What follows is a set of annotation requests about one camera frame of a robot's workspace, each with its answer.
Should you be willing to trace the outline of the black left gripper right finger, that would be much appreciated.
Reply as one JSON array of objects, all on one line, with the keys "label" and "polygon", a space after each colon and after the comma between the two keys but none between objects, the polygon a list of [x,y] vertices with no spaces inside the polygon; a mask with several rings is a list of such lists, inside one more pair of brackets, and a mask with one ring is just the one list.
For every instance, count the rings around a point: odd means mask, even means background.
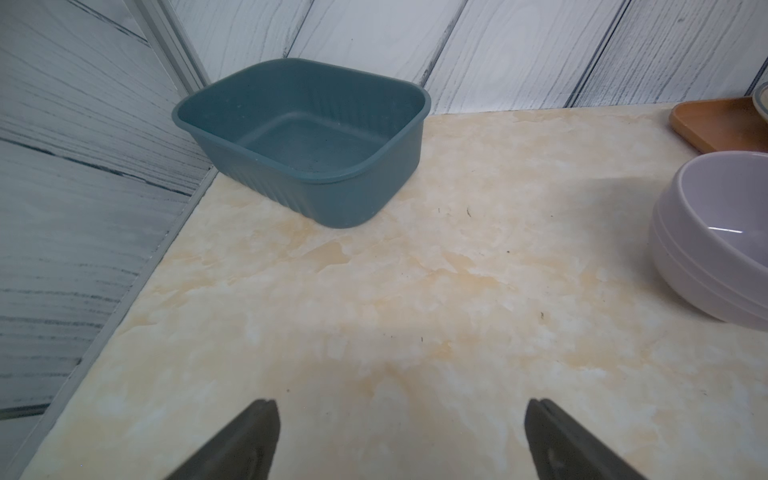
[{"label": "black left gripper right finger", "polygon": [[524,428],[539,479],[646,479],[550,399],[528,402]]}]

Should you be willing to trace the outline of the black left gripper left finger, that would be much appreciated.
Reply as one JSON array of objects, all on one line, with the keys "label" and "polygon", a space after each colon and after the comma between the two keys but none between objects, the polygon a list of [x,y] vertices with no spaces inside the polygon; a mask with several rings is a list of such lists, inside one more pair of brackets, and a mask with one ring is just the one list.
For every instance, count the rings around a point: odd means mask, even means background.
[{"label": "black left gripper left finger", "polygon": [[255,400],[167,479],[267,479],[280,427],[277,402]]}]

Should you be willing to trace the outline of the teal plastic storage box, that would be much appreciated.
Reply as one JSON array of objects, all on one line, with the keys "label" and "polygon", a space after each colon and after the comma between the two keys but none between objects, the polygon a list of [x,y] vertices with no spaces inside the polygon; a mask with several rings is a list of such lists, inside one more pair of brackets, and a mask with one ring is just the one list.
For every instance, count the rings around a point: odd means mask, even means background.
[{"label": "teal plastic storage box", "polygon": [[222,174],[335,229],[374,217],[419,165],[421,86],[300,58],[258,63],[172,112]]}]

